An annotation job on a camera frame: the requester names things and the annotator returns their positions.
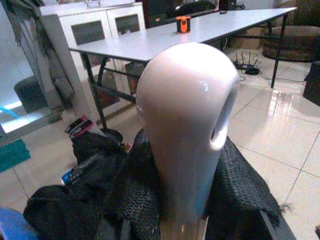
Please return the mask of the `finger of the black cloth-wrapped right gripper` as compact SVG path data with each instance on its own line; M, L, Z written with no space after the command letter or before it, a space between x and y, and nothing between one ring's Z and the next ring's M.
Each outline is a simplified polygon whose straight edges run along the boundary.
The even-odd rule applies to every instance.
M67 185L43 186L28 199L23 217L45 240L116 240L103 210L113 178L91 172Z
M72 180L111 180L128 155L123 136L116 130L108 130L103 135L84 132L72 139L72 148L77 160L71 170Z

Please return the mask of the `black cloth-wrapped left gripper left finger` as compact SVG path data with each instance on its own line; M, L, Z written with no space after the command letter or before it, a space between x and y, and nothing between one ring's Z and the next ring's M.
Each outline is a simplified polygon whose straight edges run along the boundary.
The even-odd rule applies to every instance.
M105 232L112 240L161 240L159 186L152 148L141 129L104 205Z

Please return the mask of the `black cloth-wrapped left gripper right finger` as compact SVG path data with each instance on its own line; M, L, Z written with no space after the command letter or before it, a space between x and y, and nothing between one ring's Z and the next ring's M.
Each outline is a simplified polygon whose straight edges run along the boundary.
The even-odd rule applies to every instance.
M265 180L229 139L213 179L205 240L297 240Z

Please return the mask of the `teal floor mat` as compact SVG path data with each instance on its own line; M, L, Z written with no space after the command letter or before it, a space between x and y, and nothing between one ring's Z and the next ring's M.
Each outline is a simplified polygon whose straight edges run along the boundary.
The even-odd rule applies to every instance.
M22 139L0 147L0 173L28 160L30 152Z

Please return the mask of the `printed carton under table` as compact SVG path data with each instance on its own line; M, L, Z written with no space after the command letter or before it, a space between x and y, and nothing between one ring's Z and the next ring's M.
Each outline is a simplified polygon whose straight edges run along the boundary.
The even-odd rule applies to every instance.
M142 63L137 62L130 62L124 66L126 73L129 74L127 75L127 81L130 94L133 96L136 94L137 85L145 66Z

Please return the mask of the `dark round pouf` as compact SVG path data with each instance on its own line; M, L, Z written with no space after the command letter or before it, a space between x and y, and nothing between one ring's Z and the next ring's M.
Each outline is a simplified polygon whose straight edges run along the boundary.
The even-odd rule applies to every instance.
M16 83L14 91L27 114L48 107L46 98L35 76L30 76Z

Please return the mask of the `white cabinet with glass doors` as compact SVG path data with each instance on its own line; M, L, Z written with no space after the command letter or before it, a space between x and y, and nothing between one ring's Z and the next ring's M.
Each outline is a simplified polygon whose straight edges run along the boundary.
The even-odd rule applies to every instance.
M86 115L99 121L94 97L88 82L85 62L80 53L71 47L83 44L117 39L122 35L145 30L143 5L135 0L96 0L41 6L38 16L54 46L61 55L64 66L72 71L74 86L81 85L76 94L77 104L82 110L78 115ZM125 64L132 61L109 58L106 61L101 85L130 94ZM129 101L97 90L104 116L126 107Z

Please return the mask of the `black router with antennas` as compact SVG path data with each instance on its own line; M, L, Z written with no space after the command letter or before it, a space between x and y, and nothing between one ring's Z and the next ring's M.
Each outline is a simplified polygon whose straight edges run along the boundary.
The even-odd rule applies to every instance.
M235 60L232 60L232 63L237 70L242 71L246 75L255 76L261 73L261 62L258 59L258 55L256 53L252 53L251 51L241 52L240 54L236 52Z

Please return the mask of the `white folding table black legs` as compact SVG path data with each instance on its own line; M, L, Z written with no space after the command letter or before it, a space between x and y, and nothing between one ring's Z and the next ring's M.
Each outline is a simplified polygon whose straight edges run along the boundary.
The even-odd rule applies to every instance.
M119 38L85 43L71 47L70 51L80 53L83 58L95 105L102 121L102 126L106 129L103 108L97 95L98 90L131 103L136 102L135 97L132 95L101 85L103 72L107 69L107 59L112 58L147 65L153 57L171 46L190 42L209 43L211 41L221 41L230 36L241 38L240 32L258 27L264 23L271 30L272 20L282 17L280 36L274 36L269 33L269 35L262 37L263 39L277 41L277 50L280 52L288 14L295 10L295 7L289 7L230 10L225 14L211 13L192 18L190 20L191 31L189 33L177 33L177 25L169 23L121 35Z

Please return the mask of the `black furniture block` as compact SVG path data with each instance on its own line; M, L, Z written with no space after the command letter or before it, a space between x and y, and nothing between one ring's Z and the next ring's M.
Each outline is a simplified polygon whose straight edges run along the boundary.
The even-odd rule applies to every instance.
M314 58L306 78L303 97L320 107L320 35L316 38Z

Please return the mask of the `brown cardboard box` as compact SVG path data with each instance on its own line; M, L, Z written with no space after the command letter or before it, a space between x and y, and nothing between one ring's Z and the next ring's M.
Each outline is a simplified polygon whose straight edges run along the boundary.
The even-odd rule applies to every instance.
M260 36L263 30L263 28L253 27L245 30L241 35ZM234 38L232 44L238 49L258 50L262 46L262 41L258 38Z

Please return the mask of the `orange and black tape measure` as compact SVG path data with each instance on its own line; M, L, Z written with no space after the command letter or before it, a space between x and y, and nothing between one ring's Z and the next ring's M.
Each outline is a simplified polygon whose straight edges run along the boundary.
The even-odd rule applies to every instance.
M189 33L191 30L191 17L190 16L177 16L176 20L176 30L177 33L185 34Z

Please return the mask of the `brown round wicker seat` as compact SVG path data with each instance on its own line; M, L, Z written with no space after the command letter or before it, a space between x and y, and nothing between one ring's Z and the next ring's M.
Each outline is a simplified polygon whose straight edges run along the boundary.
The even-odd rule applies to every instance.
M320 42L320 0L286 0L277 8L297 9L287 17L279 59L311 62Z

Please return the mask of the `black television screen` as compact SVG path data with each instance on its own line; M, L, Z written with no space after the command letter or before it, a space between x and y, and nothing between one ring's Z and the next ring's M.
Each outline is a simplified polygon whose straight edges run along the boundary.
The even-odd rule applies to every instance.
M179 16L198 16L215 12L218 0L135 0L142 3L146 28L175 21Z

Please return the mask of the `dark bottle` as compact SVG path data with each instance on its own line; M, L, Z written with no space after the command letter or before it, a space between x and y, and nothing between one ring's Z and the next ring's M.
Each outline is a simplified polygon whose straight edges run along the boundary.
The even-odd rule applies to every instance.
M219 13L226 14L229 10L229 0L219 0Z

